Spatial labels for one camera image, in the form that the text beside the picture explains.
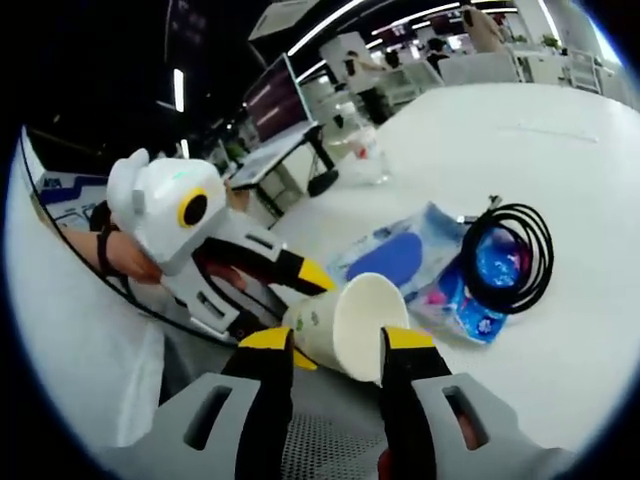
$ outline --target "white desk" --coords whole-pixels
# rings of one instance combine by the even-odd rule
[[[431,90],[380,129],[391,183],[338,183],[274,231],[326,261],[429,200],[452,215],[480,213],[489,194],[538,209],[556,250],[542,301],[488,348],[436,341],[454,372],[468,371],[517,410],[533,440],[577,451],[622,401],[639,360],[638,132],[638,113],[579,90]]]

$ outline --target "white paper cup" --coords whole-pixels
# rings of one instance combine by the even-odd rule
[[[364,273],[343,289],[308,298],[287,310],[283,325],[296,346],[320,365],[361,382],[380,382],[380,329],[409,328],[402,294],[382,275]]]

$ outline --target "plastic bottle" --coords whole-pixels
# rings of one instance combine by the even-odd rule
[[[365,184],[388,181],[391,178],[389,161],[378,142],[376,128],[358,113],[352,102],[339,105],[337,113],[344,119],[342,130],[347,132],[339,143],[355,155],[355,164],[349,165],[349,172],[345,173],[357,176]]]

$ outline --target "yellow circular eye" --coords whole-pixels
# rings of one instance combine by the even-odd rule
[[[191,228],[198,224],[207,212],[207,192],[203,188],[194,188],[180,202],[178,224],[182,228]]]

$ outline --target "black wristband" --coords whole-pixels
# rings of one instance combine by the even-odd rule
[[[107,241],[113,230],[110,227],[105,228],[98,234],[98,264],[100,271],[105,277],[120,277],[122,274],[118,272],[107,258]]]

